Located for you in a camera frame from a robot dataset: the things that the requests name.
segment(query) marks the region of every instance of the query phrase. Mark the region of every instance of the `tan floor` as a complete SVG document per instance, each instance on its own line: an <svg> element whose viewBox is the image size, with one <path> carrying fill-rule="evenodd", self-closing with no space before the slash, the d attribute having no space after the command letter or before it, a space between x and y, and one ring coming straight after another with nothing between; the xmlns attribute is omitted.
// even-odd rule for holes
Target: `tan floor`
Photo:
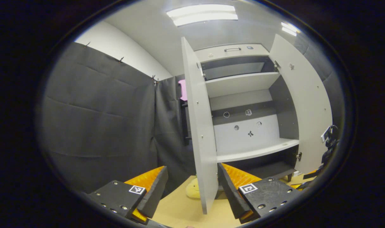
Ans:
<svg viewBox="0 0 385 228"><path fill-rule="evenodd" d="M234 228L240 224L235 219L226 198L214 200L214 204L208 215L202 214L200 199L191 199L187 197L185 189L188 183L196 176L190 176L176 190L164 197L156 209L153 220L173 228L185 228L192 226L195 228ZM288 184L299 184L313 180L309 178L303 180L303 174L294 176ZM287 183L287 177L280 179Z"/></svg>

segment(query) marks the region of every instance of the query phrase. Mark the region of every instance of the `pink object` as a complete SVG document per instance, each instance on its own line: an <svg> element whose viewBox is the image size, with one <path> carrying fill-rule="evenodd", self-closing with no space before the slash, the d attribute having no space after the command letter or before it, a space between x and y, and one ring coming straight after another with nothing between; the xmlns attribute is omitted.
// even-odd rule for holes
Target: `pink object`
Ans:
<svg viewBox="0 0 385 228"><path fill-rule="evenodd" d="M181 97L180 99L183 101L187 101L187 90L186 90L186 80L178 81L178 84L181 85Z"/></svg>

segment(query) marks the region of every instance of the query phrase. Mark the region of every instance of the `ceiling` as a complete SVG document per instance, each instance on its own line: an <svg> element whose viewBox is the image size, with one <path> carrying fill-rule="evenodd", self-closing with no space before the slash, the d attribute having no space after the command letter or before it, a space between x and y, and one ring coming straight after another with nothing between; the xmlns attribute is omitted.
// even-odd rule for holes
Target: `ceiling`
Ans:
<svg viewBox="0 0 385 228"><path fill-rule="evenodd" d="M237 21L208 21L176 27L167 11L193 4L235 6ZM256 2L243 0L140 0L107 17L105 21L127 34L173 75L184 74L181 37L194 50L233 43L261 43L270 50L275 34L293 42L281 30L281 16Z"/></svg>

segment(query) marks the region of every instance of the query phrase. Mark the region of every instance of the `white wall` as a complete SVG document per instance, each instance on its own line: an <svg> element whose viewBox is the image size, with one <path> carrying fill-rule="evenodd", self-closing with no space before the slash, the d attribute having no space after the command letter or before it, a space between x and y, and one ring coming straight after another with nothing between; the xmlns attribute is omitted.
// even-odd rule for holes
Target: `white wall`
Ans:
<svg viewBox="0 0 385 228"><path fill-rule="evenodd" d="M137 70L149 75L156 75L156 79L163 80L172 75L142 46L136 43L125 33L107 22L99 22L85 31L76 40L76 43L88 45L100 52L122 59L122 62L136 68Z"/></svg>

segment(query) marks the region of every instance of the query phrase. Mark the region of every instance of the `cabinet door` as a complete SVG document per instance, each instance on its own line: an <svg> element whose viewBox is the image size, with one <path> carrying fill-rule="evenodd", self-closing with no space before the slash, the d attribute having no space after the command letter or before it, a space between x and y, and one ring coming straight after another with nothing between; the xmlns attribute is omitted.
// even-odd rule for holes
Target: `cabinet door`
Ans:
<svg viewBox="0 0 385 228"><path fill-rule="evenodd" d="M321 135L332 125L332 112L325 87L317 72L294 46L275 35L270 59L280 65L280 73L287 84L298 118L300 144L295 169L309 173L321 165L327 150Z"/></svg>
<svg viewBox="0 0 385 228"><path fill-rule="evenodd" d="M201 63L187 40L181 38L195 168L203 214L210 210L217 190L217 150L210 102Z"/></svg>

